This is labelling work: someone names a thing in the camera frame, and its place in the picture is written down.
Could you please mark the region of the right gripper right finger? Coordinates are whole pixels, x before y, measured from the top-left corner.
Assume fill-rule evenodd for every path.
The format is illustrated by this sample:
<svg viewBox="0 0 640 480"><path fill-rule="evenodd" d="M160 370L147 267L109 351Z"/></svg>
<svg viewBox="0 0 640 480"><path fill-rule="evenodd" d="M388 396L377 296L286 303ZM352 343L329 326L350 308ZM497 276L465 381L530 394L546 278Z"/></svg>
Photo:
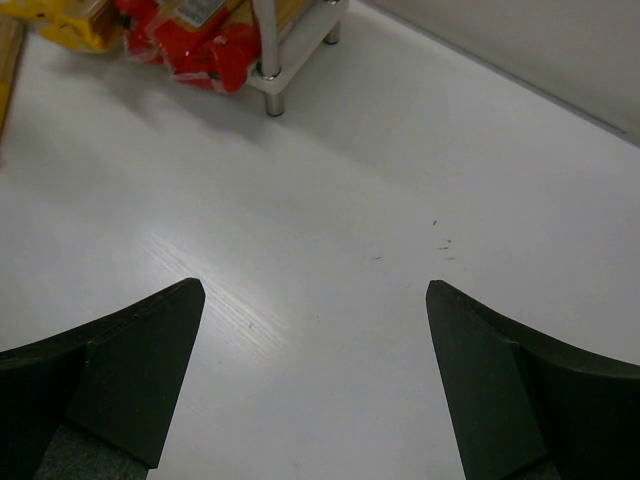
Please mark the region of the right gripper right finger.
<svg viewBox="0 0 640 480"><path fill-rule="evenodd" d="M443 280L426 310L468 479L636 479L638 366L520 324Z"/></svg>

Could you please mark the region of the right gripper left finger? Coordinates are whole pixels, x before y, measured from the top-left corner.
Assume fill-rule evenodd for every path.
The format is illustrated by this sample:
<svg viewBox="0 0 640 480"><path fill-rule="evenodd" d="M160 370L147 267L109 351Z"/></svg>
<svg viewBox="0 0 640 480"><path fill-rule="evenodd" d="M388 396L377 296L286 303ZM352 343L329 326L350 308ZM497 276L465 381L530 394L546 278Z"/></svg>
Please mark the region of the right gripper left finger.
<svg viewBox="0 0 640 480"><path fill-rule="evenodd" d="M1 354L4 479L145 479L158 467L205 292L181 280Z"/></svg>

